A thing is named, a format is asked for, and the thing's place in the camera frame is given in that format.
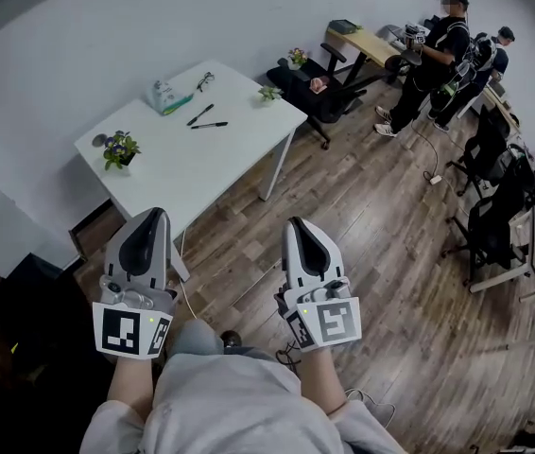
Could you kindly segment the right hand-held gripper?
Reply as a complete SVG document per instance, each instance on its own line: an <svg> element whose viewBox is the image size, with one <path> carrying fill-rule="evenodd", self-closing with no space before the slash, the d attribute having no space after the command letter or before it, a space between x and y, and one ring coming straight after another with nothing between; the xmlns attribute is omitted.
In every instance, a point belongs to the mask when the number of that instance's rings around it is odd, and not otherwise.
<svg viewBox="0 0 535 454"><path fill-rule="evenodd" d="M359 299L341 277L336 243L309 220L293 217L285 225L283 260L290 289L281 288L274 298L300 350L360 340Z"/></svg>

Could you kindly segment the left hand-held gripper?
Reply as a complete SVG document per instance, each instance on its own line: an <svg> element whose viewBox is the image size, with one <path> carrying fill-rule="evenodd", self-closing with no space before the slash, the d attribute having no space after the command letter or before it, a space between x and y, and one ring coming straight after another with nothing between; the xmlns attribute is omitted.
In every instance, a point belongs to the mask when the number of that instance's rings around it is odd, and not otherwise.
<svg viewBox="0 0 535 454"><path fill-rule="evenodd" d="M177 308L177 292L166 289L170 260L169 219L150 208L128 220L111 238L101 297L93 303L96 350L122 358L155 359L163 351ZM124 274L137 283L119 283Z"/></svg>

